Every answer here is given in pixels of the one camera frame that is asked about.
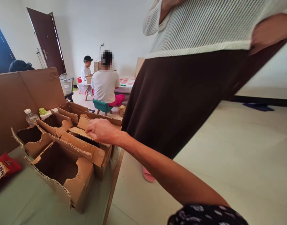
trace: hand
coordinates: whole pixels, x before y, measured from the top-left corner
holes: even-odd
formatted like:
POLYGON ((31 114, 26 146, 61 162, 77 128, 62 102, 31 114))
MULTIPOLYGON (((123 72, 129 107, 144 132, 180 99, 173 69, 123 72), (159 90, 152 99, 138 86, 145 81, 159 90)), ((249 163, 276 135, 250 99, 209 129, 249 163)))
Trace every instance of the hand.
POLYGON ((106 119, 90 120, 90 124, 86 128, 86 134, 100 143, 118 145, 122 131, 115 128, 106 119))
POLYGON ((252 34, 250 55, 287 38, 287 14, 277 14, 258 24, 252 34))

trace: plastic water bottle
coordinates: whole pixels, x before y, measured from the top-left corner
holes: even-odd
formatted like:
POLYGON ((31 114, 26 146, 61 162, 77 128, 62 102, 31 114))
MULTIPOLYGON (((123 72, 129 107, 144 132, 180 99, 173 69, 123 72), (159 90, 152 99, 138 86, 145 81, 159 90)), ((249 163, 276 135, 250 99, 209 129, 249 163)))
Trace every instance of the plastic water bottle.
POLYGON ((39 116, 32 113, 30 109, 26 109, 24 112, 27 115, 27 122, 29 123, 29 125, 33 125, 34 123, 36 123, 36 119, 39 119, 39 116))

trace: white shirt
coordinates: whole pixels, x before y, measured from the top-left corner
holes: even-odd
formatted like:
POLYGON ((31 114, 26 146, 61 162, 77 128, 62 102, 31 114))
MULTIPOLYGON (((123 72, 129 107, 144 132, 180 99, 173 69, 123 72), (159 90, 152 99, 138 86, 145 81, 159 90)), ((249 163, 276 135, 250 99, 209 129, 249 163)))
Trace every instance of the white shirt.
POLYGON ((249 50, 259 22, 287 13, 287 0, 185 0, 159 24, 161 3, 155 0, 143 24, 145 35, 158 32, 146 58, 249 50))
POLYGON ((92 76, 93 98, 102 102, 112 103, 115 101, 115 88, 119 87, 118 72, 114 70, 99 70, 92 76))
POLYGON ((81 70, 81 78, 82 78, 82 81, 86 81, 86 77, 87 76, 90 76, 91 75, 91 70, 90 68, 87 68, 85 65, 82 67, 82 70, 81 70))

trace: door handle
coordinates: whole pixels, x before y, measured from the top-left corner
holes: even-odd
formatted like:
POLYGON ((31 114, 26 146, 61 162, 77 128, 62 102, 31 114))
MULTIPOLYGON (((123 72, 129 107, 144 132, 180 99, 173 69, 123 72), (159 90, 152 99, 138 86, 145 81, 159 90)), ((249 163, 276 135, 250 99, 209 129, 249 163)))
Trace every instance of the door handle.
POLYGON ((45 59, 47 59, 47 52, 45 52, 45 50, 43 49, 43 53, 44 53, 44 55, 45 55, 45 59))

